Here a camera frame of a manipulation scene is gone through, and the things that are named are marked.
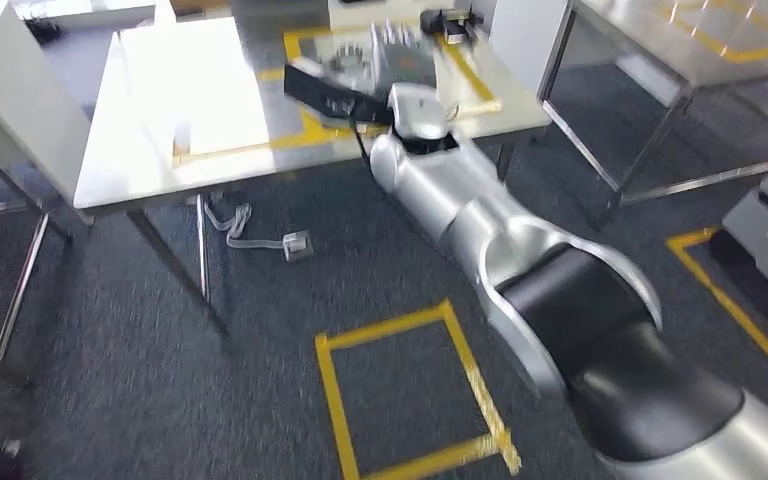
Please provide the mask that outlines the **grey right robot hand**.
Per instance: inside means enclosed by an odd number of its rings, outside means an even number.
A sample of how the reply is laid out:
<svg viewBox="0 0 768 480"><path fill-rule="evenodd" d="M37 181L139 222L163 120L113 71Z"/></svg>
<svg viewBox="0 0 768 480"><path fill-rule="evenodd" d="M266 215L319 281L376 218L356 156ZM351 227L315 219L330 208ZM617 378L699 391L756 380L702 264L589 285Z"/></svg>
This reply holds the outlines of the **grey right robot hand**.
<svg viewBox="0 0 768 480"><path fill-rule="evenodd" d="M395 83L435 88L433 49L410 24L386 20L370 26L373 91L387 96Z"/></svg>

